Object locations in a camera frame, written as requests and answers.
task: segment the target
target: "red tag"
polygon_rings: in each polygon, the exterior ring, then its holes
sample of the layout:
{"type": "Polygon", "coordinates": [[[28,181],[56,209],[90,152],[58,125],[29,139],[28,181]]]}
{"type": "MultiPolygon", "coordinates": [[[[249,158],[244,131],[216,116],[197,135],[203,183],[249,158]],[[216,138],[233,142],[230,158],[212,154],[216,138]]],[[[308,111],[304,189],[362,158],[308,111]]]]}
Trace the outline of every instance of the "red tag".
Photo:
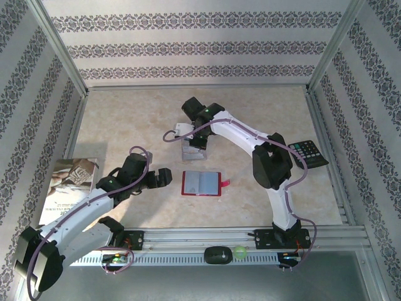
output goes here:
{"type": "Polygon", "coordinates": [[[220,187],[227,187],[228,185],[230,185],[230,180],[229,179],[220,183],[220,187]]]}

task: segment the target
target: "calculator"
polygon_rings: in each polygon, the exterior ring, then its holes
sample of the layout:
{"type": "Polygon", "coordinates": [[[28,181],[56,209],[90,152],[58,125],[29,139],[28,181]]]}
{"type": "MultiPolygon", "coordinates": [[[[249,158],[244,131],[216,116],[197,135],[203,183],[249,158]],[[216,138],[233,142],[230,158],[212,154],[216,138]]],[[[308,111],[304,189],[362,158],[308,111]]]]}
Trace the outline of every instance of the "calculator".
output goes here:
{"type": "MultiPolygon", "coordinates": [[[[288,147],[296,150],[299,155],[305,160],[308,169],[324,166],[328,164],[328,161],[321,155],[318,148],[315,146],[312,140],[297,142],[289,144],[288,147]]],[[[295,164],[303,169],[302,162],[293,155],[295,164]]]]}

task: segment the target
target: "beige floor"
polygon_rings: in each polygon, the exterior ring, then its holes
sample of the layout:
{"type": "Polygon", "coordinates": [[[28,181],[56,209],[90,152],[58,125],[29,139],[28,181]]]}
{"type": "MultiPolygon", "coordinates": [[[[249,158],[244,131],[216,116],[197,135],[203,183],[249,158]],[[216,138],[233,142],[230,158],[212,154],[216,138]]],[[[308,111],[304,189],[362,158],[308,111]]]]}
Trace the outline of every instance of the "beige floor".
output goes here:
{"type": "MultiPolygon", "coordinates": [[[[133,145],[153,153],[151,170],[168,167],[173,181],[164,188],[144,191],[126,200],[108,215],[125,227],[269,226],[273,220],[265,190],[252,176],[251,158],[223,137],[208,143],[208,160],[182,162],[180,142],[165,143],[163,133],[177,122],[188,122],[182,104],[195,96],[209,105],[217,102],[249,126],[273,134],[286,143],[316,134],[302,89],[213,88],[90,92],[74,157],[98,157],[105,176],[121,166],[133,145]],[[182,171],[221,171],[231,185],[221,197],[183,197],[182,171]]],[[[294,166],[293,177],[301,169],[294,166]]],[[[296,212],[317,224],[341,224],[325,167],[312,169],[304,182],[292,188],[296,212]]]]}

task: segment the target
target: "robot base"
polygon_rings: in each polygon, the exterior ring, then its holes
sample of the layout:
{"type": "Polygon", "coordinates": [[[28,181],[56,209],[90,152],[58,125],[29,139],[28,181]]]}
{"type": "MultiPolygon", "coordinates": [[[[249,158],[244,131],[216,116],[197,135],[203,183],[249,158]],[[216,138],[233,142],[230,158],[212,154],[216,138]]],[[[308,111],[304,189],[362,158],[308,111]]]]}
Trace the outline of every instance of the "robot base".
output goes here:
{"type": "Polygon", "coordinates": [[[301,229],[300,220],[287,231],[283,231],[273,223],[273,229],[256,229],[253,236],[257,250],[296,250],[299,246],[306,250],[311,245],[309,231],[301,229]]]}

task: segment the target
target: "metal frame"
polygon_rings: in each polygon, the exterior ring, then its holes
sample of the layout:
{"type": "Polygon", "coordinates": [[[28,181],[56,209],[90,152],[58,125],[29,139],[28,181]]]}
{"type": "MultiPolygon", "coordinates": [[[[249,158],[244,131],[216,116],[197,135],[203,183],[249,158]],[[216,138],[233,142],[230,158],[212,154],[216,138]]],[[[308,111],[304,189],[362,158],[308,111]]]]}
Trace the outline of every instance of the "metal frame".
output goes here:
{"type": "MultiPolygon", "coordinates": [[[[304,226],[312,237],[312,226],[304,226]]],[[[248,254],[266,252],[286,252],[294,250],[257,250],[253,233],[256,229],[272,229],[272,227],[227,227],[227,228],[127,228],[127,231],[144,231],[142,251],[135,254],[203,254],[210,246],[243,246],[248,254]]],[[[364,226],[318,226],[318,236],[313,251],[360,251],[371,250],[364,226]]]]}
{"type": "Polygon", "coordinates": [[[124,85],[124,86],[95,86],[88,88],[92,91],[113,91],[113,90],[155,90],[155,89],[213,89],[213,88],[277,88],[277,87],[299,87],[305,86],[305,83],[249,83],[249,84],[184,84],[184,85],[124,85]]]}
{"type": "Polygon", "coordinates": [[[373,250],[355,253],[370,300],[390,301],[373,250]]]}
{"type": "Polygon", "coordinates": [[[333,186],[333,192],[339,206],[343,206],[349,225],[356,225],[355,219],[352,214],[352,209],[348,198],[345,193],[344,185],[341,180],[340,171],[335,164],[335,156],[333,149],[331,149],[330,141],[325,130],[323,119],[317,108],[317,102],[315,96],[310,93],[310,90],[304,88],[304,95],[306,103],[308,104],[309,112],[311,114],[311,119],[313,126],[315,127],[316,136],[318,138],[319,145],[321,147],[321,153],[328,158],[330,162],[327,165],[328,173],[331,179],[331,185],[333,186]]]}
{"type": "Polygon", "coordinates": [[[88,103],[88,94],[82,96],[83,99],[80,103],[80,107],[78,108],[77,115],[75,117],[75,121],[73,124],[73,128],[71,131],[70,140],[68,141],[68,146],[66,148],[66,152],[64,154],[64,159],[72,159],[75,149],[76,140],[78,138],[78,134],[80,132],[80,127],[83,119],[83,114],[85,113],[85,107],[88,103]]]}
{"type": "Polygon", "coordinates": [[[63,67],[68,73],[68,76],[72,79],[74,86],[80,92],[80,95],[86,95],[88,92],[88,88],[86,87],[80,72],[75,66],[72,57],[68,53],[66,46],[63,43],[63,40],[60,38],[49,14],[41,0],[26,0],[29,9],[32,11],[34,17],[38,21],[41,26],[43,32],[46,34],[47,38],[51,46],[53,47],[55,53],[59,57],[60,61],[63,64],[63,67]]]}
{"type": "Polygon", "coordinates": [[[341,18],[338,26],[331,37],[330,41],[327,44],[325,52],[321,56],[319,63],[317,64],[315,70],[313,71],[312,77],[308,83],[308,86],[314,90],[317,84],[320,81],[320,78],[323,76],[326,71],[328,65],[330,64],[331,59],[333,58],[335,52],[337,51],[340,43],[343,41],[343,38],[346,35],[346,32],[350,28],[352,22],[356,18],[359,10],[361,9],[365,0],[351,0],[347,9],[344,12],[343,17],[341,18]]]}

